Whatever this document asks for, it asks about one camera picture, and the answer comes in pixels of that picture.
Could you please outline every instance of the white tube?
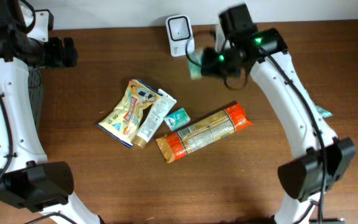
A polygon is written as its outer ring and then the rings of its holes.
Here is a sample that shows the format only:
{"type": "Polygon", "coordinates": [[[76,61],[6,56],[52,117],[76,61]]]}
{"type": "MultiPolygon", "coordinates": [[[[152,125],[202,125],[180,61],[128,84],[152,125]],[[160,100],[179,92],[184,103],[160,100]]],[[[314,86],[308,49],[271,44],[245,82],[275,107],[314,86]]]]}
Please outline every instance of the white tube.
{"type": "Polygon", "coordinates": [[[172,96],[165,93],[162,89],[159,89],[158,92],[161,93],[162,96],[160,96],[160,98],[153,104],[146,120],[143,122],[142,126],[136,133],[135,138],[132,140],[134,145],[139,146],[142,149],[144,149],[158,127],[160,127],[164,117],[166,117],[172,109],[173,105],[177,103],[172,96]]]}

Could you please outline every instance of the teal box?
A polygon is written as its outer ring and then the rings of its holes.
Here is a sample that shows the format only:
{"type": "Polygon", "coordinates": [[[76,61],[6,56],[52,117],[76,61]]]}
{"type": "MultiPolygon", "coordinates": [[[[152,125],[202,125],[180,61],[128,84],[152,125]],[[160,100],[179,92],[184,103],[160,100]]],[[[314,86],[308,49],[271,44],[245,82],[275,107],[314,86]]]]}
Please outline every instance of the teal box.
{"type": "Polygon", "coordinates": [[[187,115],[185,109],[180,108],[172,114],[164,118],[165,124],[168,125],[171,131],[183,127],[190,122],[190,117],[187,115]]]}
{"type": "Polygon", "coordinates": [[[317,106],[316,105],[316,110],[318,111],[318,113],[323,117],[323,118],[329,118],[330,116],[332,116],[333,114],[331,112],[329,112],[328,110],[317,106]]]}

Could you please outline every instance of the orange packaging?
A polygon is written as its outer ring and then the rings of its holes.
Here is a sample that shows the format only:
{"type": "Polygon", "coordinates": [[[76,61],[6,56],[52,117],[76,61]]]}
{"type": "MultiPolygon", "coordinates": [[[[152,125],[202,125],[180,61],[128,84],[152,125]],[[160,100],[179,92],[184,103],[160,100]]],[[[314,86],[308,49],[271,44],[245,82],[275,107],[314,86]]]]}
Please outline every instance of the orange packaging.
{"type": "Polygon", "coordinates": [[[167,162],[173,162],[204,146],[235,133],[252,123],[239,103],[221,110],[185,129],[157,139],[167,162]]]}

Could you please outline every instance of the snack package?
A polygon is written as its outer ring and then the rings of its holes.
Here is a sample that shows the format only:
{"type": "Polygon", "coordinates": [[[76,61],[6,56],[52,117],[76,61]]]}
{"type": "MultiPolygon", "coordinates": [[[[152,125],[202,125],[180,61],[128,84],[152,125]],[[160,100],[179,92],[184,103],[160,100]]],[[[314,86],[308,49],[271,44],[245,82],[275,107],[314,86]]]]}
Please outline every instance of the snack package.
{"type": "Polygon", "coordinates": [[[98,127],[125,146],[132,147],[131,141],[142,121],[143,110],[159,97],[160,93],[151,89],[142,80],[131,80],[122,100],[98,127]]]}
{"type": "Polygon", "coordinates": [[[169,127],[169,129],[171,129],[171,131],[174,131],[190,123],[190,117],[187,115],[184,108],[180,108],[179,110],[166,116],[164,118],[164,121],[165,124],[167,124],[167,126],[169,127]]]}
{"type": "Polygon", "coordinates": [[[188,128],[157,139],[167,162],[173,162],[252,123],[239,103],[221,110],[188,128]]]}
{"type": "Polygon", "coordinates": [[[156,130],[160,127],[164,117],[172,109],[173,105],[177,103],[172,96],[165,93],[162,89],[159,89],[158,92],[162,94],[162,96],[160,96],[160,98],[153,104],[146,120],[143,122],[142,126],[136,133],[136,136],[132,140],[132,143],[135,146],[139,146],[142,149],[144,149],[156,130]]]}

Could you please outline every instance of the brown wooden surface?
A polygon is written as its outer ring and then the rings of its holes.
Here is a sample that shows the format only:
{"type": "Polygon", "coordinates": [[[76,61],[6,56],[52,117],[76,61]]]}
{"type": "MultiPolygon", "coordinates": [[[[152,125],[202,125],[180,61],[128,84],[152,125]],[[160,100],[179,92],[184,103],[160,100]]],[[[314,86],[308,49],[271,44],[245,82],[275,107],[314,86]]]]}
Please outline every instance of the brown wooden surface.
{"type": "MultiPolygon", "coordinates": [[[[350,136],[356,158],[327,194],[324,216],[358,223],[358,21],[289,22],[275,26],[298,75],[327,121],[350,136]]],[[[43,71],[40,141],[52,161],[66,161],[75,192],[106,223],[218,223],[269,217],[282,202],[277,167],[291,160],[284,131],[260,88],[229,91],[215,79],[190,80],[186,59],[168,51],[164,27],[61,30],[80,54],[76,68],[43,71]],[[155,141],[127,149],[96,127],[131,78],[172,94],[192,121],[237,100],[254,123],[172,164],[155,141]]],[[[162,124],[157,135],[168,133],[162,124]]],[[[38,217],[0,202],[0,223],[38,217]]]]}

